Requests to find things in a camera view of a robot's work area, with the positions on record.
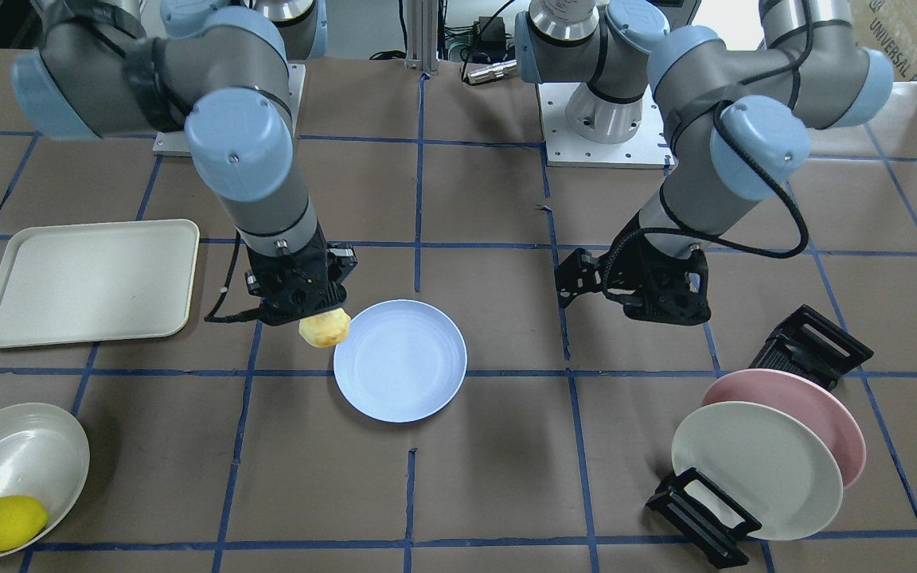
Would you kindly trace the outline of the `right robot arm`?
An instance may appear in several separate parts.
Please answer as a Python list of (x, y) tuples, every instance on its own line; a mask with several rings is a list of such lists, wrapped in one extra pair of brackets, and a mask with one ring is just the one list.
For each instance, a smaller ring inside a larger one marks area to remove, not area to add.
[(328, 243), (295, 158), (291, 66), (326, 48), (323, 1), (164, 1), (163, 37), (139, 1), (37, 1), (39, 46), (10, 80), (53, 140), (182, 133), (201, 180), (245, 242), (259, 305), (229, 317), (268, 325), (341, 309), (357, 259)]

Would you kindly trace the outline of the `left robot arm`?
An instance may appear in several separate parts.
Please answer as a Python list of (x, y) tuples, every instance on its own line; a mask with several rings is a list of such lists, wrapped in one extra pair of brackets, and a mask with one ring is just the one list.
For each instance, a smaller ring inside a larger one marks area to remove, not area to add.
[(517, 69), (632, 108), (650, 88), (677, 166), (600, 257), (556, 269), (558, 305), (600, 293), (640, 322), (706, 322), (709, 244), (797, 256), (809, 231), (785, 191), (810, 131), (861, 126), (894, 69), (858, 45), (847, 1), (761, 1), (764, 48), (728, 49), (701, 25), (671, 29), (648, 1), (532, 1), (514, 22)]

